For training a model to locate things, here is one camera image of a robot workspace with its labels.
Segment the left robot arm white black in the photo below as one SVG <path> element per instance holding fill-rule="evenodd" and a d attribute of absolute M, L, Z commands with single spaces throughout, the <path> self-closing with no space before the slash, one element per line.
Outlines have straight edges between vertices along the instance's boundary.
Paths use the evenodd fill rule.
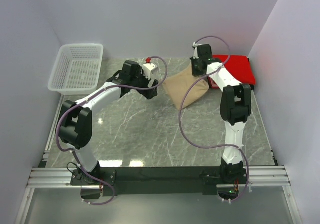
<path fill-rule="evenodd" d="M 78 163 L 82 179 L 89 185 L 100 178 L 100 164 L 89 142 L 93 135 L 93 117 L 115 100 L 122 98 L 131 89 L 137 90 L 146 99 L 157 96 L 159 81 L 152 79 L 158 66 L 147 59 L 139 64 L 126 60 L 122 69 L 115 72 L 96 91 L 77 101 L 66 100 L 61 108 L 56 139 L 67 145 Z"/>

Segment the beige t-shirt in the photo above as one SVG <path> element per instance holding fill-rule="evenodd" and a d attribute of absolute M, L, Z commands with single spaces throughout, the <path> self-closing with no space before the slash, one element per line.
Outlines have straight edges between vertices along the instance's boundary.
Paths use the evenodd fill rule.
<path fill-rule="evenodd" d="M 198 77 L 192 75 L 192 65 L 189 64 L 184 70 L 171 77 L 167 77 L 164 81 L 163 87 L 178 110 L 181 107 L 181 102 L 187 90 L 197 79 Z M 206 80 L 202 79 L 197 82 L 187 95 L 183 108 L 201 98 L 209 88 Z"/>

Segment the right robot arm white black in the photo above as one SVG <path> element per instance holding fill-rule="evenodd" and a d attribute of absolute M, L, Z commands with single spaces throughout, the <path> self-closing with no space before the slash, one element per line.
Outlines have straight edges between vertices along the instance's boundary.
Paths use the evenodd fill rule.
<path fill-rule="evenodd" d="M 224 183 L 231 183 L 243 173 L 243 133 L 251 115 L 251 86 L 236 79 L 222 61 L 213 57 L 210 44 L 193 43 L 191 59 L 194 76 L 207 74 L 222 91 L 220 115 L 225 122 L 226 147 L 222 155 L 219 176 Z"/>

